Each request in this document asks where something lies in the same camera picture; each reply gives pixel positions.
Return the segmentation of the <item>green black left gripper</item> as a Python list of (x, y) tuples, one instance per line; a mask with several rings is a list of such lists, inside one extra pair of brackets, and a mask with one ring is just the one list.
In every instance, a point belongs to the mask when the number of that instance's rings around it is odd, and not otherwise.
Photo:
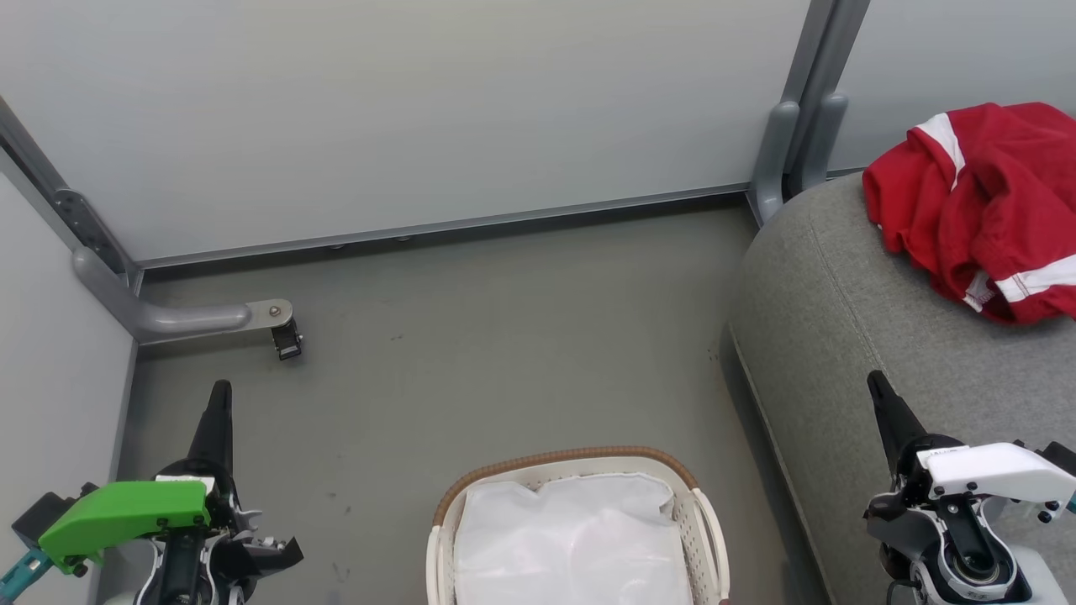
[(100, 562), (108, 549), (146, 541), (153, 563), (131, 605), (230, 605), (241, 582), (260, 581), (305, 560), (296, 539), (237, 539), (250, 525), (239, 506), (232, 450), (232, 386), (218, 380), (185, 460), (153, 480), (93, 489), (44, 531), (40, 551), (74, 575), (86, 560)]

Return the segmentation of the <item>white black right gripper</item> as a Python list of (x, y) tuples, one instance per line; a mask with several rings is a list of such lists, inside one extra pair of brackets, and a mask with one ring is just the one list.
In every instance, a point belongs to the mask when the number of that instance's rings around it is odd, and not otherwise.
[(884, 605), (1068, 605), (1044, 558), (1002, 539), (993, 524), (1008, 504), (1054, 521), (1068, 513), (1076, 481), (1021, 477), (1013, 444), (938, 445), (883, 371), (873, 369), (866, 383), (894, 472), (891, 490), (864, 512), (891, 578)]

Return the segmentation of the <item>red shirt with white hem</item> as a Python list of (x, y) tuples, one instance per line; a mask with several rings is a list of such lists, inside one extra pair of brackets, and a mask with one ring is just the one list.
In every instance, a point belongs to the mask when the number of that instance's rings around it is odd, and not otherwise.
[(918, 125), (946, 164), (935, 284), (1010, 324), (1076, 320), (1076, 118), (1044, 103)]

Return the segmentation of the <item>white laundry basket brown rim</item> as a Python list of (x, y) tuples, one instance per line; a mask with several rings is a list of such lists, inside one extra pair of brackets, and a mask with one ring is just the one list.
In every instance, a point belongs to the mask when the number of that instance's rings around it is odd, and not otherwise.
[(678, 527), (693, 605), (731, 605), (730, 551), (714, 507), (683, 463), (645, 445), (560, 450), (504, 460), (461, 477), (445, 491), (433, 517), (425, 554), (428, 605), (457, 605), (454, 541), (467, 492), (475, 486), (514, 481), (538, 489), (554, 480), (610, 472), (641, 472), (672, 489), (670, 517)]

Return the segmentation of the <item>white cloth in basket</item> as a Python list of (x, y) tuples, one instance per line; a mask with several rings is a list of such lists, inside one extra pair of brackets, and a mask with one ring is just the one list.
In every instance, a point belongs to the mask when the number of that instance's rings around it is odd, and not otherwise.
[(638, 472), (473, 487), (456, 605), (693, 605), (672, 489)]

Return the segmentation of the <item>grey fabric sofa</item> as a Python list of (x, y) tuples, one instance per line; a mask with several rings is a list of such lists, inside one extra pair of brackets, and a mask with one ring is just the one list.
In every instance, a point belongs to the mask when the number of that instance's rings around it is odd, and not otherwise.
[(996, 324), (884, 251), (861, 175), (802, 192), (758, 231), (731, 340), (831, 605), (883, 605), (866, 532), (890, 487), (866, 378), (880, 369), (930, 432), (1076, 450), (1076, 321)]

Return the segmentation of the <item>grey partition foot bracket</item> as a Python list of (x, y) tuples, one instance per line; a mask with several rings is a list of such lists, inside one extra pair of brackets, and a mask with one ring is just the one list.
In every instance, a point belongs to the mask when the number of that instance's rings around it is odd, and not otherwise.
[(293, 329), (293, 305), (286, 299), (169, 308), (139, 299), (87, 247), (76, 247), (71, 266), (77, 281), (93, 293), (139, 344), (259, 329)]

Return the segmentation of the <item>grey double partition post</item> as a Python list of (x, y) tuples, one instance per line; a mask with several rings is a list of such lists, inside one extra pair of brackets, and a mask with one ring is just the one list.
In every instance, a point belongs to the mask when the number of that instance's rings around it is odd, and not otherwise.
[(826, 181), (849, 107), (838, 92), (870, 0), (810, 0), (780, 103), (771, 108), (746, 192), (763, 226), (789, 197)]

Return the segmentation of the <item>grey slanted partition post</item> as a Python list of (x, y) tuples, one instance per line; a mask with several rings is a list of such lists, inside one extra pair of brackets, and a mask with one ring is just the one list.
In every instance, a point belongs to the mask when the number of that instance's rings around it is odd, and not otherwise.
[(137, 292), (140, 272), (134, 261), (93, 210), (88, 198), (69, 187), (3, 96), (0, 96), (0, 147), (49, 205), (51, 213), (63, 223), (61, 233), (70, 234), (77, 244), (91, 249), (112, 272), (119, 276), (128, 290)]

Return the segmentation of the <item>grey partition base rail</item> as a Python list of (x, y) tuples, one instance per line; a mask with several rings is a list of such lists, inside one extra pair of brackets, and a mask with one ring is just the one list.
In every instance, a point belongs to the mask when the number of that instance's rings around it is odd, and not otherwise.
[(300, 239), (281, 244), (233, 248), (225, 251), (174, 255), (140, 261), (142, 271), (238, 271), (241, 267), (299, 263), (327, 256), (338, 251), (366, 254), (390, 250), (396, 244), (416, 241), (419, 245), (458, 244), (504, 236), (519, 236), (562, 229), (611, 224), (623, 221), (665, 217), (718, 209), (746, 209), (749, 195), (745, 185), (711, 187), (642, 196), (615, 202), (587, 203), (527, 212), (511, 212), (497, 217), (464, 219), (407, 229), (381, 229)]

